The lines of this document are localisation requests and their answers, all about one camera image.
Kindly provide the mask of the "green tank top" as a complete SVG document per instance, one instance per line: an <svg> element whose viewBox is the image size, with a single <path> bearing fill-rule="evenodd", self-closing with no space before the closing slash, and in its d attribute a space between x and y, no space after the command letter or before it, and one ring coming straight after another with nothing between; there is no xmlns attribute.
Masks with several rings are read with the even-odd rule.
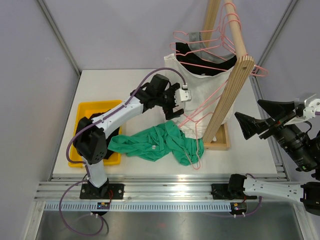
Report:
<svg viewBox="0 0 320 240"><path fill-rule="evenodd" d="M128 157L156 162L170 153L175 158L174 154L182 152L182 148L186 146L183 136L186 135L169 120L131 136L113 136L107 149Z"/></svg>

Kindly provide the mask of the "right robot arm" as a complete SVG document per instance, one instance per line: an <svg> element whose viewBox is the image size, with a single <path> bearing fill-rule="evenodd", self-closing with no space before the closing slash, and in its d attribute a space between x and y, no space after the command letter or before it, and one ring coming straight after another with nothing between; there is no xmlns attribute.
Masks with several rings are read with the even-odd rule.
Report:
<svg viewBox="0 0 320 240"><path fill-rule="evenodd" d="M231 201L231 214L239 216L246 210L247 200L263 198L300 204L305 211L320 214L320 136L310 138L297 124L307 123L320 115L320 99L315 94L301 96L294 101L279 102L260 99L258 105L268 114L266 119L236 112L234 115L246 140L254 135L266 140L273 138L295 163L299 173L310 173L313 181L293 183L288 171L284 180L255 177L250 173L232 174L226 183L213 183L214 200Z"/></svg>

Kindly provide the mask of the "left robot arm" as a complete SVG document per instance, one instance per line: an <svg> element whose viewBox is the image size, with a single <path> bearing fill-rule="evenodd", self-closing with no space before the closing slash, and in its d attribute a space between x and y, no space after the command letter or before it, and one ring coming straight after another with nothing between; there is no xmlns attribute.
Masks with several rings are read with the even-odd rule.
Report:
<svg viewBox="0 0 320 240"><path fill-rule="evenodd" d="M123 103L92 119L81 118L72 140L87 173L87 179L81 183L80 199L111 199L113 192L123 190L122 184L110 183L103 163L111 138L123 124L156 106L162 108L167 120L172 120L184 113L182 104L191 98L186 83L171 83L164 75L155 74L150 82L143 81Z"/></svg>

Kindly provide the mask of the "white tank top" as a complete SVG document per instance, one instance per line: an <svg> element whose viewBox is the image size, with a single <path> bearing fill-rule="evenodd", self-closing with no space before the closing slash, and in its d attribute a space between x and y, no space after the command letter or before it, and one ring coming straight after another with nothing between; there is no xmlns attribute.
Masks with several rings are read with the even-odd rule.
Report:
<svg viewBox="0 0 320 240"><path fill-rule="evenodd" d="M172 120L187 138L203 137L234 65L231 63L231 67L217 73L195 74L187 70L188 65L181 64L173 53L164 57L164 66L178 71L191 92L191 101L182 105L184 114Z"/></svg>

